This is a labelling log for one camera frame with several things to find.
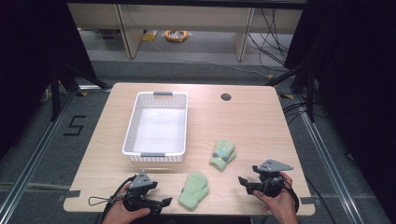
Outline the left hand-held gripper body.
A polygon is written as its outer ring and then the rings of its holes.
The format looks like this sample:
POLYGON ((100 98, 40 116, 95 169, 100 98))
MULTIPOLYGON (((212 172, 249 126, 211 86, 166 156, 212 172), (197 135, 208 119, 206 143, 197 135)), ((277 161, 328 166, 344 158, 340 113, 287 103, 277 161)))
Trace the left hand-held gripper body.
POLYGON ((126 210, 133 212, 142 208, 158 208, 156 203, 146 198, 147 193, 157 188, 158 183, 152 181, 145 171, 134 176, 123 197, 126 210))

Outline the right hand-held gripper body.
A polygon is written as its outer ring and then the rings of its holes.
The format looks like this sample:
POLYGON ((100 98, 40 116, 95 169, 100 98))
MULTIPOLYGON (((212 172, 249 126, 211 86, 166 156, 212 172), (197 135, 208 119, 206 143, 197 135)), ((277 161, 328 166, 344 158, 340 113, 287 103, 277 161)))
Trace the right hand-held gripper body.
POLYGON ((261 165, 253 165, 252 170, 259 175, 261 181, 255 183, 253 189, 275 198, 285 187, 285 179, 281 172, 292 169, 292 166, 272 159, 266 160, 261 165))

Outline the plain green fleece mitten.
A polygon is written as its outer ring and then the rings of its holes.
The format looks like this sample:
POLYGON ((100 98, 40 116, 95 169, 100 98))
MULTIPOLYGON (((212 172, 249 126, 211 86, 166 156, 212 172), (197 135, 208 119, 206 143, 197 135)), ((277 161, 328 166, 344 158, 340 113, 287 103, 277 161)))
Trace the plain green fleece mitten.
POLYGON ((193 211, 208 192, 207 178, 198 172, 191 172, 177 200, 183 207, 193 211))

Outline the white perforated plastic basket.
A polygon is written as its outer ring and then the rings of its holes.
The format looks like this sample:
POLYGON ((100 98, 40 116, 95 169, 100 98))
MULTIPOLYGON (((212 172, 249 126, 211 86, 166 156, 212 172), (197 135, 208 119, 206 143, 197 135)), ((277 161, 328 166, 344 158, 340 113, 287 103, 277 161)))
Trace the white perforated plastic basket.
POLYGON ((134 162, 183 162, 188 102, 186 92, 139 92, 122 153, 134 162))

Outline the person's left hand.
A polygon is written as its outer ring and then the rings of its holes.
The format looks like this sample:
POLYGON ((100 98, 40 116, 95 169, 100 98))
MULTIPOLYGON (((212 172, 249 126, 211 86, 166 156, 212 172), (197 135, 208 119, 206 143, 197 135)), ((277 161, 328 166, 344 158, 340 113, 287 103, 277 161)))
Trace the person's left hand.
POLYGON ((146 217, 149 213, 148 208, 130 212, 125 209, 123 202, 115 202, 106 213, 101 224, 131 224, 141 217, 146 217))

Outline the person's right hand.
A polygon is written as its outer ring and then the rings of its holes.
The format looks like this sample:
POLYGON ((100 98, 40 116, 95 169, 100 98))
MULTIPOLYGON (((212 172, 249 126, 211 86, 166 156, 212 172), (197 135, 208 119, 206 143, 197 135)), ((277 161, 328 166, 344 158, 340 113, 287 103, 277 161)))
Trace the person's right hand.
POLYGON ((258 190, 254 190, 253 195, 263 202, 262 211, 270 211, 280 224, 299 224, 295 201, 286 189, 282 189, 275 198, 268 197, 258 190))

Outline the black metal stand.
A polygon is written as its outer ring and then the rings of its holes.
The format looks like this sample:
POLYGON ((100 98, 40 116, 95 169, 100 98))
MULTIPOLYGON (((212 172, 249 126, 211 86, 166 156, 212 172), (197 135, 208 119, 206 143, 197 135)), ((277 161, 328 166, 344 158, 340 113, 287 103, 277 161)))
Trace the black metal stand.
POLYGON ((290 89, 293 93, 301 93, 303 90, 306 90, 306 101, 305 106, 307 109, 307 116, 310 118, 311 122, 314 122, 314 82, 315 77, 312 72, 312 69, 307 62, 302 62, 288 72, 284 73, 280 77, 276 77, 271 79, 266 86, 272 86, 283 82, 289 77, 295 77, 294 81, 292 82, 290 89))
POLYGON ((82 77, 88 80, 92 84, 98 86, 100 89, 109 90, 112 88, 111 85, 106 84, 96 77, 96 74, 91 72, 85 72, 74 65, 57 62, 50 70, 50 89, 52 94, 52 117, 51 121, 55 121, 61 114, 61 98, 59 83, 63 84, 67 92, 77 91, 79 86, 75 80, 75 77, 82 77))

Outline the black curtain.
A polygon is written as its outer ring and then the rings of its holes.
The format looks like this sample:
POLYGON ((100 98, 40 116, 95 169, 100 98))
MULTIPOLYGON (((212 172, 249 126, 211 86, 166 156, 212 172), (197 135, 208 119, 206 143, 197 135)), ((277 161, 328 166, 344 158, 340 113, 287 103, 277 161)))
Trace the black curtain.
POLYGON ((389 220, 396 223, 396 0, 307 0, 286 66, 320 30, 319 94, 389 220))
POLYGON ((65 0, 0 0, 0 159, 19 140, 51 72, 95 77, 65 0))

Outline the yellow packet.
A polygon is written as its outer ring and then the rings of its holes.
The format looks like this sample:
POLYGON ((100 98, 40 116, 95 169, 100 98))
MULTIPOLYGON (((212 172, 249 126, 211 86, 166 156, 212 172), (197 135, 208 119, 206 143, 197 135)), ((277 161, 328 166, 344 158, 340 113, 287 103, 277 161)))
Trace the yellow packet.
POLYGON ((141 40, 147 42, 153 42, 158 34, 157 30, 147 30, 143 33, 141 40))

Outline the beige wooden desk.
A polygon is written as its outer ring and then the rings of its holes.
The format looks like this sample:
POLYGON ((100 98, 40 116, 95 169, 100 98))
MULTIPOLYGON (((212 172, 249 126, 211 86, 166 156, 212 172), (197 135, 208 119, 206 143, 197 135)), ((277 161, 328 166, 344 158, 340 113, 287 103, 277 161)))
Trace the beige wooden desk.
POLYGON ((135 57, 145 30, 186 30, 233 34, 236 59, 243 61, 248 34, 295 33, 300 9, 258 7, 183 7, 70 3, 78 28, 118 29, 129 59, 135 57))

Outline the silver metal floor rail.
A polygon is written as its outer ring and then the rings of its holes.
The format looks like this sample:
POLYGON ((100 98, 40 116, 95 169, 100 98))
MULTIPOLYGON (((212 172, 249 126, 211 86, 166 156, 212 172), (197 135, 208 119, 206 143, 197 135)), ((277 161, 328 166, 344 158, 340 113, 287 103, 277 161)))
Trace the silver metal floor rail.
POLYGON ((350 194, 350 191, 342 179, 335 163, 325 146, 325 143, 318 131, 314 121, 308 116, 308 112, 302 114, 302 120, 306 129, 308 130, 311 139, 315 145, 318 155, 324 165, 324 168, 330 178, 334 191, 346 212, 346 216, 351 224, 364 224, 361 213, 356 205, 355 200, 350 194))
POLYGON ((44 158, 47 148, 62 122, 67 107, 73 101, 76 93, 76 91, 69 91, 65 95, 64 100, 61 103, 60 112, 49 122, 49 126, 41 137, 38 145, 35 147, 32 156, 29 158, 17 181, 13 184, 7 197, 0 205, 0 222, 7 223, 7 221, 12 217, 12 214, 21 200, 21 197, 35 173, 35 170, 44 158))

